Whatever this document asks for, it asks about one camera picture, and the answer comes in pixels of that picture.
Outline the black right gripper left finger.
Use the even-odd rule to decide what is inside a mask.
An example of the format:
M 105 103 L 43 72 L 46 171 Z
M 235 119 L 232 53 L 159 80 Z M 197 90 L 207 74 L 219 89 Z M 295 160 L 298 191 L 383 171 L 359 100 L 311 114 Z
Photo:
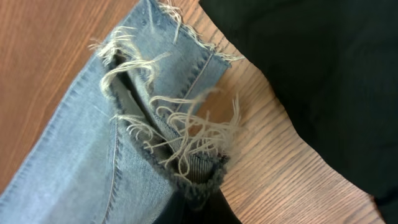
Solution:
M 174 192 L 153 224 L 184 224 L 187 211 L 187 202 L 183 194 Z

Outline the light blue denim jeans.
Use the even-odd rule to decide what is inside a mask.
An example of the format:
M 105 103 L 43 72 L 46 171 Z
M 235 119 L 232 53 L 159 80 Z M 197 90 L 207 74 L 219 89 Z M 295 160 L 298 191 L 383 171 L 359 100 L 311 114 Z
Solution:
M 230 120 L 197 116 L 235 59 L 170 2 L 140 1 L 77 75 L 1 195 L 2 223 L 153 223 L 174 192 L 205 223 L 234 154 Z

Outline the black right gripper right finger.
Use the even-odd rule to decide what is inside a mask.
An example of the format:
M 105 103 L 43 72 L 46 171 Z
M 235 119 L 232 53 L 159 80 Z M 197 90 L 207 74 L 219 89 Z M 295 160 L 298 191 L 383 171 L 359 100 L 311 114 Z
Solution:
M 206 202 L 205 224 L 241 224 L 220 189 Z

